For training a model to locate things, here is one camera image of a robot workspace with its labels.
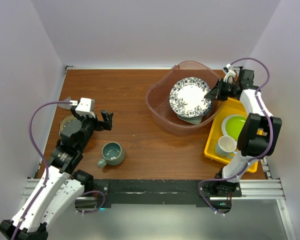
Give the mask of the blue floral plate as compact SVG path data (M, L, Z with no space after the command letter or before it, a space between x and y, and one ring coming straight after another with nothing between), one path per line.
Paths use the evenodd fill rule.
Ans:
M195 117L195 108L205 105L204 101L209 100L205 95L211 90L209 85L198 77L185 77L179 80L170 90L169 104L172 110L179 116L190 115Z

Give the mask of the mint green divided tray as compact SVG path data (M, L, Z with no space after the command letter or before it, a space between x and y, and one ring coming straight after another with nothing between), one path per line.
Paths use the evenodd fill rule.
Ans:
M181 117L181 119L187 123L198 125L202 122L203 116L197 116L197 117Z

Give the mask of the cream patterned bowl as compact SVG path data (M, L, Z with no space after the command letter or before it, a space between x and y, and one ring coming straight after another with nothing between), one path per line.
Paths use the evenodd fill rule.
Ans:
M65 128L66 126L66 123L68 123L69 121L73 120L73 119L76 119L72 114L71 115L68 115L66 117L64 117L60 124L59 124L59 129L58 129L58 132L59 134L61 133L61 131Z

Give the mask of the pink translucent plastic bin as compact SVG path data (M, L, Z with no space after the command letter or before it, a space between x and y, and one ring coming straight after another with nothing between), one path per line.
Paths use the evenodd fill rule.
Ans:
M199 124L191 124L180 119L169 103L169 95L173 86L186 77L197 77L213 88L220 76L209 67L197 61L183 61L148 89L145 102L153 121L164 131L176 136L188 136L199 132L205 125L214 120L225 103L213 100L211 110L203 116Z

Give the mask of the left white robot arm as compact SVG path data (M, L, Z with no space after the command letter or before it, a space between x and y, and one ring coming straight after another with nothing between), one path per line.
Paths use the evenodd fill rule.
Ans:
M105 194L94 189L93 176L75 169L93 133L112 129L113 114L103 110L102 120L98 120L92 110L72 107L71 113L74 118L62 124L60 138L50 160L44 162L39 183L16 215L0 223L0 232L6 239L46 240L48 227L76 198L99 195L106 201Z

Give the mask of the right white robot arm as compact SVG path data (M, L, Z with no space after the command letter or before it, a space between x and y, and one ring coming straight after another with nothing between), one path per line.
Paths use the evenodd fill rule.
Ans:
M236 190L250 165L274 152L282 126L282 120L274 117L263 103L261 89L254 85L253 70L240 68L237 79L234 79L235 72L230 66L225 67L224 71L226 76L218 80L205 98L217 101L237 98L247 118L238 136L238 151L230 163L213 179L203 180L198 185L202 193L220 197Z

